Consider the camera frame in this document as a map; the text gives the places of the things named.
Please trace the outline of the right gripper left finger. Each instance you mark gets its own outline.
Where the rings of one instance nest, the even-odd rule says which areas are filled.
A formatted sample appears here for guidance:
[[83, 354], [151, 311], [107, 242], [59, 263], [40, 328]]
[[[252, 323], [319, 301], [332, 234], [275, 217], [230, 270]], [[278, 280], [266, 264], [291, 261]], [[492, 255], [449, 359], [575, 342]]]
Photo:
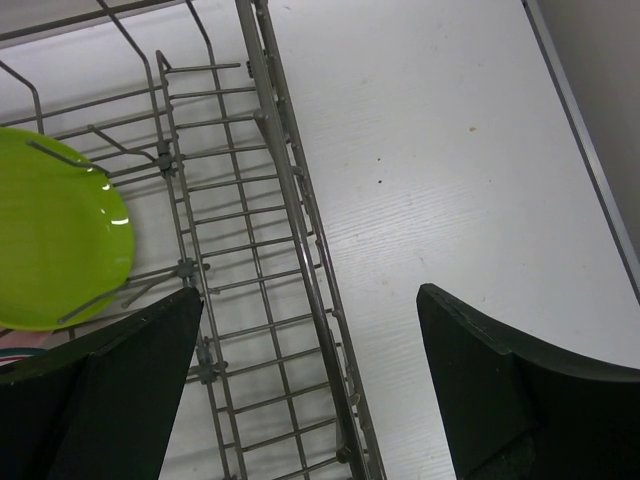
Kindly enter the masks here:
[[156, 479], [203, 304], [183, 288], [1, 369], [4, 479]]

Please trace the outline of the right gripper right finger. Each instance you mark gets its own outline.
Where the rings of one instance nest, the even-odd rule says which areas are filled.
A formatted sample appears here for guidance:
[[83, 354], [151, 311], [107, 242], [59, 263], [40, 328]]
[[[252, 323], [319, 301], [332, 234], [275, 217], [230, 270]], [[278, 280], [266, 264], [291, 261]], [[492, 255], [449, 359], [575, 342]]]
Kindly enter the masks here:
[[638, 370], [540, 340], [434, 284], [416, 303], [457, 478], [638, 478]]

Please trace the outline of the grey wire dish rack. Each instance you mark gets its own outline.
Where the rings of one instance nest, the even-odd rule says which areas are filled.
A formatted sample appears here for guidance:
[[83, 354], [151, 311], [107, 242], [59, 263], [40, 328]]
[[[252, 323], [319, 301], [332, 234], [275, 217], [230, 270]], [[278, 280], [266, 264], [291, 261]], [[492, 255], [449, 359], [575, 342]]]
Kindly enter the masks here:
[[165, 479], [382, 479], [266, 1], [5, 1], [1, 123], [111, 177], [136, 256], [54, 347], [183, 286], [198, 340]]

